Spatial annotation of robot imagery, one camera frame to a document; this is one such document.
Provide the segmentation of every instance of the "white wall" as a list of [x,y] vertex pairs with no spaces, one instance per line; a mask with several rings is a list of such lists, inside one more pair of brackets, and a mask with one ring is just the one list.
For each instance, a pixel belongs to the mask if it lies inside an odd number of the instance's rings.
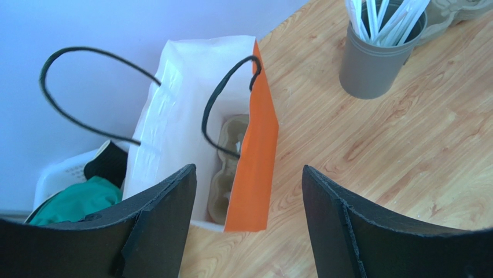
[[[307,0],[0,1],[0,211],[29,211],[50,164],[98,148],[105,138],[57,114],[39,90],[39,71],[56,50],[93,46],[157,70],[168,39],[264,37]],[[131,136],[150,81],[93,53],[66,54],[47,85],[84,122]]]

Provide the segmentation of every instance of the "paper bag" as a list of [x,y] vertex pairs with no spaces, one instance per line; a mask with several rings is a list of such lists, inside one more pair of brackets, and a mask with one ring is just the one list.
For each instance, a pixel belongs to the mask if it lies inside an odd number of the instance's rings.
[[[193,225],[226,232],[266,229],[278,122],[256,39],[168,41],[155,77],[161,86],[151,85],[135,129],[133,139],[141,144],[129,150],[123,199],[183,165],[195,164]],[[221,225],[208,212],[211,181],[222,167],[220,153],[228,151],[218,143],[221,128],[238,115],[248,115],[249,123],[236,158],[229,204],[225,196],[219,197],[227,206]],[[210,142],[201,131],[204,125]],[[226,155],[235,158],[234,153]]]

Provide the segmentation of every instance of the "green fabric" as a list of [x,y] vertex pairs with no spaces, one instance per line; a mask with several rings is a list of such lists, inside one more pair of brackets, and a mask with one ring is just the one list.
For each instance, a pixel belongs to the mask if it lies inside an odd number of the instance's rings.
[[86,215],[122,201],[122,191],[101,177],[74,184],[48,200],[30,221],[31,225],[47,225],[63,221],[77,222]]

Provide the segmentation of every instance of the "drinking straw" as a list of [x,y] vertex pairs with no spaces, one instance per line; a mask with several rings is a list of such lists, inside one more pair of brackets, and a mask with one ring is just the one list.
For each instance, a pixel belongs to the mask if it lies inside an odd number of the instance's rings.
[[402,20],[404,19],[404,17],[407,16],[407,14],[408,14],[408,11],[405,10],[403,13],[401,13],[399,15],[399,17],[391,19],[391,21],[390,20],[387,21],[384,28],[382,28],[382,30],[380,30],[380,32],[378,33],[378,37],[377,37],[376,41],[380,42],[380,44],[382,44],[382,45],[385,45],[383,43],[384,39],[387,39],[389,37],[389,33],[396,29],[396,26],[402,22]]
[[383,0],[380,5],[380,9],[378,10],[378,33],[380,33],[382,29],[382,22],[384,21],[385,13],[387,12],[387,7],[389,6],[390,0]]
[[360,37],[360,39],[364,40],[360,28],[361,17],[357,16],[357,12],[356,12],[357,6],[355,5],[354,0],[345,0],[344,3],[346,5],[346,10],[349,15],[349,20],[351,21],[352,27],[354,29],[354,33],[356,33],[357,36]]
[[370,37],[374,41],[378,35],[377,5],[375,0],[366,0],[366,11],[368,13],[368,25],[370,26]]
[[416,9],[416,13],[415,13],[413,19],[407,25],[407,29],[405,30],[404,34],[400,38],[400,41],[397,43],[397,45],[403,45],[406,42],[407,37],[409,36],[411,31],[413,30],[414,26],[416,25],[416,22],[418,22],[418,20],[420,19],[421,15],[425,11],[425,9],[429,3],[430,3],[430,0],[423,0],[420,2],[421,5],[418,6],[418,8]]

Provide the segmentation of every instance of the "clothing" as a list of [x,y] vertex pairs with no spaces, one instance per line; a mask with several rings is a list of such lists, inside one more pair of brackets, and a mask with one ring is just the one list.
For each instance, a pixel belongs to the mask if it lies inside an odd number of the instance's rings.
[[31,225],[78,222],[86,215],[106,209],[122,201],[122,191],[108,180],[93,177],[57,193],[42,204],[31,219]]

